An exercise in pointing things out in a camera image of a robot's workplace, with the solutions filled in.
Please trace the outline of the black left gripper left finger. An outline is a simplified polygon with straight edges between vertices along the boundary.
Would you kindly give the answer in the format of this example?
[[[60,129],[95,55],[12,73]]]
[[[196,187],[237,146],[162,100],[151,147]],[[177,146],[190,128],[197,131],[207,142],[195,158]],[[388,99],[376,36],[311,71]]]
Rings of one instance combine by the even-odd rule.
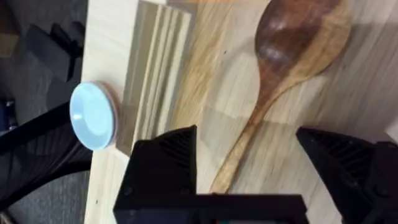
[[[173,208],[197,195],[197,127],[175,129],[134,144],[113,207],[115,214]]]

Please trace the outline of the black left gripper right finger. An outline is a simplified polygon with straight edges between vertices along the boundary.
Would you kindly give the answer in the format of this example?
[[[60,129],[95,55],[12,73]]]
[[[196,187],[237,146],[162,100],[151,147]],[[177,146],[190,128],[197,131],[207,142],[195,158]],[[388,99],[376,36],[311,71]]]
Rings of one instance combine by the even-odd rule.
[[[397,144],[306,127],[296,137],[342,223],[397,224]]]

